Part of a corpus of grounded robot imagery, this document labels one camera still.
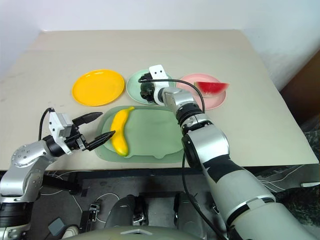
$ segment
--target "green tray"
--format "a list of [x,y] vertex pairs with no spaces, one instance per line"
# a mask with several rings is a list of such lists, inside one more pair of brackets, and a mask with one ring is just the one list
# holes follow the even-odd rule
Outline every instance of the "green tray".
[[[130,106],[117,106],[106,112],[97,135],[110,131],[117,112]],[[134,106],[124,127],[129,155],[118,155],[111,140],[95,149],[99,158],[120,163],[177,163],[183,157],[181,130],[174,114],[163,106]]]

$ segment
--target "beige tabletop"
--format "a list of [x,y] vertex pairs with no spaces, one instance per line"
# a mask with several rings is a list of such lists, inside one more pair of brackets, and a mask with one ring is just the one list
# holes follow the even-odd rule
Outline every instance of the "beige tabletop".
[[[181,78],[207,73],[230,83],[222,106],[208,110],[226,134],[230,155],[241,166],[317,163],[306,138],[266,69],[244,35],[236,30],[207,31],[57,31],[44,32],[21,55],[0,82],[0,169],[7,170],[12,153],[38,138],[39,120],[47,107],[76,118],[107,112],[115,106],[139,105],[124,91],[114,102],[83,106],[71,89],[77,78],[96,69],[129,76],[162,64]],[[44,121],[42,136],[49,134]],[[88,140],[99,120],[80,127]],[[94,151],[62,156],[49,170],[176,168],[181,163],[105,161]]]

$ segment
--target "green plate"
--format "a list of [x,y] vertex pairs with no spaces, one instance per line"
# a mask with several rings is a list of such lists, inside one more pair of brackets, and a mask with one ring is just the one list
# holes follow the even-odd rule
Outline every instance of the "green plate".
[[[140,95],[140,86],[141,83],[138,82],[139,78],[142,77],[142,75],[149,73],[149,69],[143,69],[140,71],[137,71],[134,73],[126,83],[126,92],[128,95],[135,101],[141,104],[146,104],[146,105],[156,105],[154,102],[148,102],[147,100],[143,99]],[[175,87],[176,84],[174,82],[169,82],[170,87]]]
[[[117,112],[130,106],[117,106],[106,112],[97,128],[100,135],[110,131]],[[174,114],[163,106],[134,106],[124,127],[129,148],[126,157],[118,155],[111,140],[96,148],[103,160],[121,163],[177,163],[183,156],[181,130]]]

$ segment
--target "yellow plate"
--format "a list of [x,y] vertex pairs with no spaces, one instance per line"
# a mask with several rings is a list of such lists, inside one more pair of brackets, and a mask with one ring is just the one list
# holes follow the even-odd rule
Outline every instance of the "yellow plate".
[[124,78],[117,72],[99,69],[87,72],[72,87],[72,96],[86,106],[101,106],[115,100],[125,88]]

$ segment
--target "floor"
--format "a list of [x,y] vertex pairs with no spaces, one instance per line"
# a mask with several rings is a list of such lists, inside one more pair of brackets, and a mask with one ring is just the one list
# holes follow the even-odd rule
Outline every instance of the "floor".
[[[284,171],[274,171],[272,174],[264,173],[258,176],[259,179],[265,181],[278,180],[289,174],[284,180],[276,182],[278,187],[283,189],[299,187],[302,182],[318,182],[319,167],[318,164],[303,165],[301,167],[293,166]],[[218,223],[223,230],[223,224],[219,216],[212,210],[212,198],[205,178],[202,175],[188,175],[186,177],[187,186],[192,194],[196,194],[196,200],[201,206],[204,214],[213,222]],[[274,191],[280,191],[278,188],[265,183]],[[90,204],[95,199],[105,193],[115,193],[120,198],[128,194],[138,195],[139,193],[154,193],[154,196],[147,198],[148,216],[150,226],[162,226],[174,228],[174,192],[183,191],[181,176],[148,176],[148,177],[111,177],[108,179],[86,179],[83,181],[83,188],[88,189],[87,196],[81,197],[76,195],[75,198],[83,210],[88,210]],[[41,190],[42,193],[54,193],[54,189]],[[157,194],[161,192],[171,192],[168,197]],[[102,197],[101,212],[98,217],[105,221],[108,213],[117,198],[113,195]],[[42,195],[35,202],[32,219],[31,230],[29,231],[30,239],[43,240],[49,233],[48,225],[56,218],[60,217],[66,225],[78,225],[81,219],[81,210],[77,206],[75,200],[68,192],[60,192],[54,195]],[[96,222],[94,229],[101,229],[104,223]],[[320,228],[314,226],[306,226],[306,228],[315,236],[320,236]],[[207,229],[208,239],[216,239],[216,235]],[[59,239],[49,235],[47,240]]]

